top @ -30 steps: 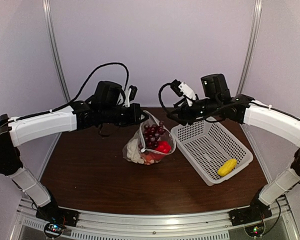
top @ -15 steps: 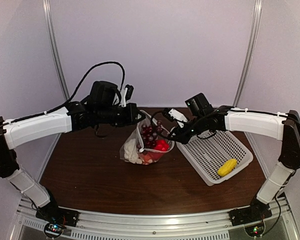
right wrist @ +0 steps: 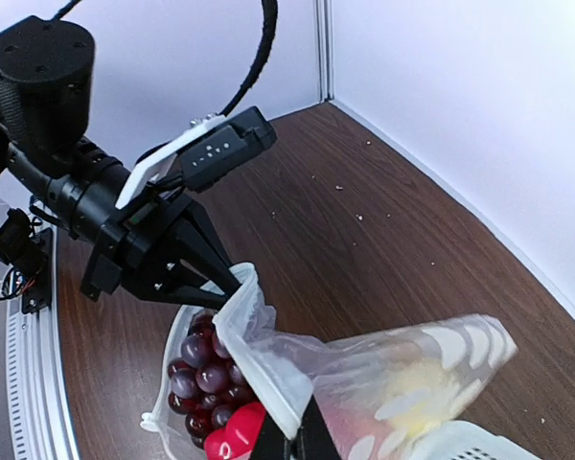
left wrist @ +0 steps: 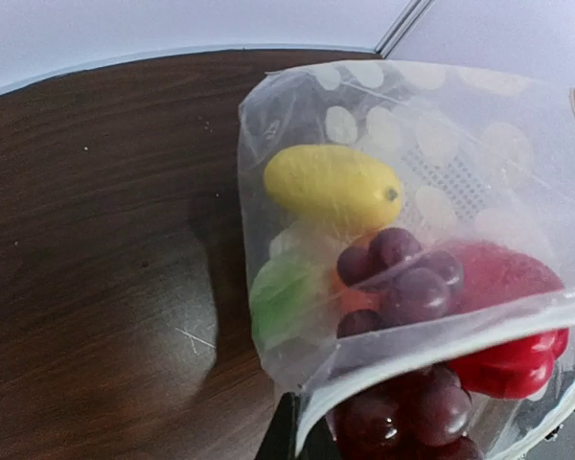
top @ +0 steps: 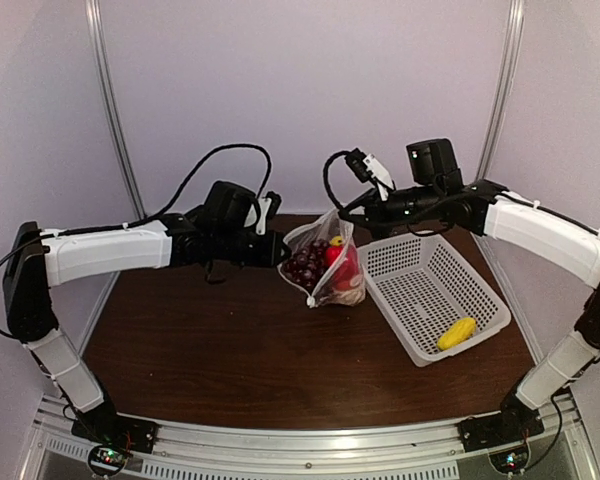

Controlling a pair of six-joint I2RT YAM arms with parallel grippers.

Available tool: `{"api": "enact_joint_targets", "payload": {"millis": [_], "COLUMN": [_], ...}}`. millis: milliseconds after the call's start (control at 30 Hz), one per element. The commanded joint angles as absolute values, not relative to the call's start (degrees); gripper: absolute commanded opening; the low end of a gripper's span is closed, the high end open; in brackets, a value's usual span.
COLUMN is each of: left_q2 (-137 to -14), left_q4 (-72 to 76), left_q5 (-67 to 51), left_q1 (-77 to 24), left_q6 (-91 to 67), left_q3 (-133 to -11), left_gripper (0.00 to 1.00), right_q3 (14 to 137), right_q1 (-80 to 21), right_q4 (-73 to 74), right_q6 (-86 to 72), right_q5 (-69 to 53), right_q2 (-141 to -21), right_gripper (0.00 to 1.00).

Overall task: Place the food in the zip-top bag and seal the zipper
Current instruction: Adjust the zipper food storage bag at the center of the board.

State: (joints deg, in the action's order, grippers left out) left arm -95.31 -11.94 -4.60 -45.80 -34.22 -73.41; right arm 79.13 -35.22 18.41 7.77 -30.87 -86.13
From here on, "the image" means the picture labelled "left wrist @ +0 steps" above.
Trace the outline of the clear polka dot zip bag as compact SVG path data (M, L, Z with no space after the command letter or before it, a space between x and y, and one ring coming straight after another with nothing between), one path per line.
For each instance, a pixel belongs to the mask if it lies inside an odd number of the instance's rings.
M575 88L343 60L241 102L262 459L522 459L575 411Z

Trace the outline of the yellow toy lemon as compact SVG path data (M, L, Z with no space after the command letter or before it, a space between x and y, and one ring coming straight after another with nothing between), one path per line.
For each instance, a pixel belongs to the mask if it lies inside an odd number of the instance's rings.
M337 233L377 230L403 207L402 183L391 167L340 145L282 149L264 168L264 187L296 217Z

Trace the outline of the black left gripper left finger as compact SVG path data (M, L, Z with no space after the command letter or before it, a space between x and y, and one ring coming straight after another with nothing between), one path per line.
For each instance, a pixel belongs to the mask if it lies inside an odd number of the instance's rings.
M294 460L296 458L296 432L300 398L288 392L282 395L264 438L256 460Z

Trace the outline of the red toy bell pepper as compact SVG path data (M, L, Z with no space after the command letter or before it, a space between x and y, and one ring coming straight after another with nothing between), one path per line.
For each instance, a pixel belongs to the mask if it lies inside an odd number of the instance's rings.
M465 389L491 398L536 394L568 344L569 329L542 320L563 281L538 259L493 242L455 241L446 250L464 268L454 304L469 340L450 369Z

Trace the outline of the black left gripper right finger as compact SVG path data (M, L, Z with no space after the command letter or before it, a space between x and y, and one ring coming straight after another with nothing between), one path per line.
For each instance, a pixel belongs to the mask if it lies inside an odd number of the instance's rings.
M299 458L302 460L340 460L340 452L325 418L310 431Z

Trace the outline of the white toy cauliflower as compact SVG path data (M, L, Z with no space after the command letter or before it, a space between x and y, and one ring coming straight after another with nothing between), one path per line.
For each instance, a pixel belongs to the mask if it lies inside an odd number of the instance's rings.
M329 333L329 272L337 248L334 239L298 222L271 240L269 258L249 290L252 338L260 353L295 338L315 343Z

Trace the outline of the orange toy pumpkin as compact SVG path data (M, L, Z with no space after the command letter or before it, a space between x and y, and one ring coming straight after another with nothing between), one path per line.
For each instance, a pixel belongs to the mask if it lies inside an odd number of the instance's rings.
M343 284L335 268L330 273L333 301L340 317L359 310L380 311L380 295Z

